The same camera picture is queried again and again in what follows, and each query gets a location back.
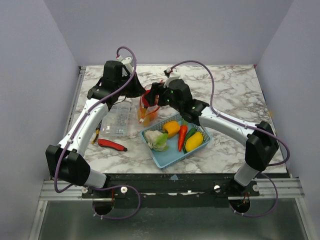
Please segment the red apple toy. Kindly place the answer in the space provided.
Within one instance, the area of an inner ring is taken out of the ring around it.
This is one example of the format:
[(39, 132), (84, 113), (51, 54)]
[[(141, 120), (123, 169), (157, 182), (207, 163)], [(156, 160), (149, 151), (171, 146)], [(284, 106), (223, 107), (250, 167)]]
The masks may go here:
[(142, 96), (142, 103), (145, 107), (154, 107), (158, 105), (159, 101), (158, 90), (147, 90)]

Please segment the yellow lemon toy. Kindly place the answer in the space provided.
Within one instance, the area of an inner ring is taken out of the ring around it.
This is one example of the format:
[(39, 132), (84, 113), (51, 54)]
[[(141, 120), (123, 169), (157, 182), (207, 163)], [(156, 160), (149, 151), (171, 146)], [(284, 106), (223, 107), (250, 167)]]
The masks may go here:
[(142, 109), (137, 110), (138, 123), (142, 124), (143, 126), (148, 126), (150, 124), (150, 122), (152, 122), (152, 121), (149, 121), (148, 119), (147, 120), (144, 119), (144, 115), (145, 115), (146, 111), (147, 111), (146, 108), (142, 108)]

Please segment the clear zip bag orange zipper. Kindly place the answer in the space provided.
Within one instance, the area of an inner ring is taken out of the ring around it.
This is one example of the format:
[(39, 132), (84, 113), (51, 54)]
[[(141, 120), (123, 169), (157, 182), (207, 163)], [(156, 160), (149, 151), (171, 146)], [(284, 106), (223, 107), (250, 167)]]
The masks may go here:
[[(152, 87), (152, 84), (148, 84), (148, 85), (145, 86), (144, 89), (147, 91), (147, 90), (150, 90), (151, 87)], [(140, 97), (140, 99), (139, 99), (139, 104), (138, 104), (137, 110), (138, 110), (138, 109), (140, 109), (140, 110), (141, 110), (141, 109), (147, 109), (147, 110), (149, 110), (150, 112), (152, 112), (152, 111), (157, 111), (157, 112), (158, 112), (158, 111), (159, 111), (160, 106), (158, 106), (158, 105), (145, 107), (144, 104), (142, 103), (142, 97), (143, 97), (143, 95), (142, 95), (142, 96)]]

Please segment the orange pumpkin toy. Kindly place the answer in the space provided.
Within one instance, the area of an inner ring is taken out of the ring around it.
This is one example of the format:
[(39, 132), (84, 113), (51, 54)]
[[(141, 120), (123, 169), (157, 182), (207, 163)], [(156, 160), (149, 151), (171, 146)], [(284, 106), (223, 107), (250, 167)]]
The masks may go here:
[(149, 121), (153, 121), (158, 117), (158, 112), (155, 111), (149, 111), (147, 110), (144, 114), (144, 119), (145, 120), (149, 120)]

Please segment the orange bell pepper toy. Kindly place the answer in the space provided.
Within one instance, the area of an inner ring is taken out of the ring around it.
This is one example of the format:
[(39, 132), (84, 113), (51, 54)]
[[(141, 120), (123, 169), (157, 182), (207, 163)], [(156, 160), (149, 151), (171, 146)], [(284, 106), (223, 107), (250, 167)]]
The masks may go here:
[(168, 138), (172, 138), (173, 136), (175, 136), (180, 131), (180, 129), (180, 124), (175, 120), (165, 123), (162, 127), (162, 131), (167, 134)]

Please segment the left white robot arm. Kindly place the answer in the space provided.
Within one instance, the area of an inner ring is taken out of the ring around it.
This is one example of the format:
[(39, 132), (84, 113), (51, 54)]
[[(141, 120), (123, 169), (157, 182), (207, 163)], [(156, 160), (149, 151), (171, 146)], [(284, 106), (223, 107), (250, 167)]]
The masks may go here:
[(84, 154), (96, 127), (118, 98), (136, 98), (145, 92), (135, 72), (136, 67), (132, 56), (119, 56), (104, 64), (103, 75), (88, 91), (83, 110), (72, 128), (57, 145), (49, 145), (45, 151), (49, 173), (55, 181), (92, 187), (101, 198), (110, 194), (107, 176), (91, 169)]

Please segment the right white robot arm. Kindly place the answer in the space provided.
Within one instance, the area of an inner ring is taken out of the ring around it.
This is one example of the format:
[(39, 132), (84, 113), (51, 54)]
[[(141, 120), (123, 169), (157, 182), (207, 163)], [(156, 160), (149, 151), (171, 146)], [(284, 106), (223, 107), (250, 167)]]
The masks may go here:
[(144, 98), (150, 106), (170, 106), (188, 123), (218, 131), (245, 146), (245, 162), (230, 183), (230, 191), (236, 196), (247, 192), (248, 184), (267, 168), (279, 149), (269, 123), (240, 121), (211, 109), (208, 103), (193, 98), (182, 79), (172, 80), (168, 85), (153, 83)]

